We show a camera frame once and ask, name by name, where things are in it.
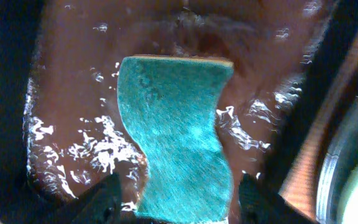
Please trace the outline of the green scrubbing sponge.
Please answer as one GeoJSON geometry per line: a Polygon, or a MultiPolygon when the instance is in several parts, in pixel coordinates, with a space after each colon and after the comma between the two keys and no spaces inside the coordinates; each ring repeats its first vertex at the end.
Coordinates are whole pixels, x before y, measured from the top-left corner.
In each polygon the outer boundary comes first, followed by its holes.
{"type": "Polygon", "coordinates": [[[233,73],[232,62],[224,60],[123,59],[117,104],[148,163],[138,217],[171,223],[226,217],[233,177],[214,125],[219,97],[233,73]]]}

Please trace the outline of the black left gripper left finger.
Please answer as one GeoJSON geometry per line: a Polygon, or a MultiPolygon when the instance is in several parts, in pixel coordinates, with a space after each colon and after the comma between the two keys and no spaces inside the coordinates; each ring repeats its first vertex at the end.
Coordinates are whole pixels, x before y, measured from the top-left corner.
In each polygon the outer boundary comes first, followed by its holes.
{"type": "Polygon", "coordinates": [[[119,223],[121,198],[119,175],[113,173],[59,209],[54,220],[56,223],[119,223]]]}

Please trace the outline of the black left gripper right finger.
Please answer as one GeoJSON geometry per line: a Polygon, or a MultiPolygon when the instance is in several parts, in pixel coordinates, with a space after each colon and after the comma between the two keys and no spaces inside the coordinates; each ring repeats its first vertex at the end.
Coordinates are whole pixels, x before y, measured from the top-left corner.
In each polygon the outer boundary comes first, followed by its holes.
{"type": "Polygon", "coordinates": [[[314,224],[249,174],[239,184],[239,203],[243,224],[314,224]]]}

